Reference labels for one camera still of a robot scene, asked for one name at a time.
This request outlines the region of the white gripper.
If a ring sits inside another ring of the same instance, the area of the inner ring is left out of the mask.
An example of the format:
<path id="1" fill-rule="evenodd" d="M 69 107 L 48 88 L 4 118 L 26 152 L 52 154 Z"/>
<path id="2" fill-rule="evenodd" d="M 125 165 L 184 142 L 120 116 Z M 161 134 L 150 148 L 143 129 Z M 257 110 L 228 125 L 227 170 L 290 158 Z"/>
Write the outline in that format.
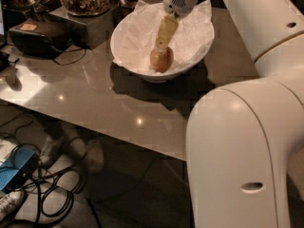
<path id="1" fill-rule="evenodd" d="M 162 0 L 163 8 L 167 15 L 161 19 L 156 36 L 154 49 L 159 52 L 165 51 L 178 29 L 178 17 L 186 17 L 191 13 L 199 0 Z"/>

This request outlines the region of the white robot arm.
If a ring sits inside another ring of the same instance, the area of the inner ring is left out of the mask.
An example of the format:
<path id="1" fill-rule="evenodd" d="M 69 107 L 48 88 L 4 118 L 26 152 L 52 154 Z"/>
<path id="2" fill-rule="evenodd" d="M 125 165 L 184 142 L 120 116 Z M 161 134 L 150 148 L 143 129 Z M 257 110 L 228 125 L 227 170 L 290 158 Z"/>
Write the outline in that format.
<path id="1" fill-rule="evenodd" d="M 304 17 L 290 0 L 223 0 L 255 80 L 194 106 L 186 160 L 196 228 L 291 228 L 287 169 L 304 146 Z"/>

